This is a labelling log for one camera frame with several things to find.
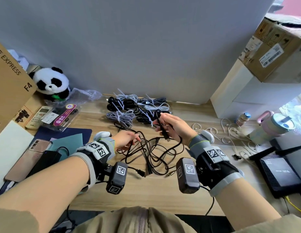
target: person's left hand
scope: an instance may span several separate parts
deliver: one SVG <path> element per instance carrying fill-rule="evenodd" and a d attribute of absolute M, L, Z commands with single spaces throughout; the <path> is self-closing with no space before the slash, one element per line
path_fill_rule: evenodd
<path fill-rule="evenodd" d="M 128 150 L 131 142 L 132 145 L 135 145 L 137 141 L 141 141 L 138 134 L 126 130 L 121 130 L 119 133 L 112 136 L 112 139 L 115 140 L 115 149 L 118 150 Z"/>

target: panda plush toy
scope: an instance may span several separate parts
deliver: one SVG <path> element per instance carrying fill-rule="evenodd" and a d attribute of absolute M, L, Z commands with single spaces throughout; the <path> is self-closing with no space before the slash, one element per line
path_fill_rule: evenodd
<path fill-rule="evenodd" d="M 69 94 L 68 78 L 59 68 L 43 68 L 36 72 L 29 73 L 29 76 L 36 83 L 40 93 L 45 95 L 47 100 L 65 101 Z"/>

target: purple label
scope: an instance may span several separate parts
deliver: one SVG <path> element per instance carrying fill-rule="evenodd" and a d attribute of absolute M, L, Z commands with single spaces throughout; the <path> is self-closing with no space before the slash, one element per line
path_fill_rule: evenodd
<path fill-rule="evenodd" d="M 67 108 L 67 110 L 63 114 L 61 114 L 56 119 L 56 121 L 54 121 L 55 126 L 60 126 L 65 121 L 65 119 L 70 115 L 70 113 L 72 113 L 72 111 L 76 108 L 76 105 L 67 104 L 65 107 Z"/>

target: forearm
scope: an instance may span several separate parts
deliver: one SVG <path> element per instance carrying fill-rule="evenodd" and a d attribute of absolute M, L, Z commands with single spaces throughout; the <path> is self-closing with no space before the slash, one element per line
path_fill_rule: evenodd
<path fill-rule="evenodd" d="M 244 178 L 234 180 L 215 198 L 235 231 L 281 218 Z"/>
<path fill-rule="evenodd" d="M 89 179 L 86 163 L 69 157 L 25 179 L 0 196 L 0 208 L 29 211 L 41 233 L 49 232 Z"/>

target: hand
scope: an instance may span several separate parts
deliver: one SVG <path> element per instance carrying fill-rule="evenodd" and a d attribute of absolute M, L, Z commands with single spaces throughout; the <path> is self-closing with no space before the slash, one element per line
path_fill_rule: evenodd
<path fill-rule="evenodd" d="M 126 130 L 121 130 L 119 133 L 112 136 L 112 139 L 115 141 L 115 149 L 118 150 L 128 150 L 131 142 L 132 145 L 135 145 L 137 141 L 141 141 L 138 134 Z"/>
<path fill-rule="evenodd" d="M 198 135 L 184 120 L 168 113 L 160 113 L 160 121 L 164 124 L 164 129 L 168 132 L 169 137 L 180 142 L 182 137 L 182 144 L 189 145 L 191 139 Z M 160 127 L 156 127 L 156 132 L 161 131 Z"/>

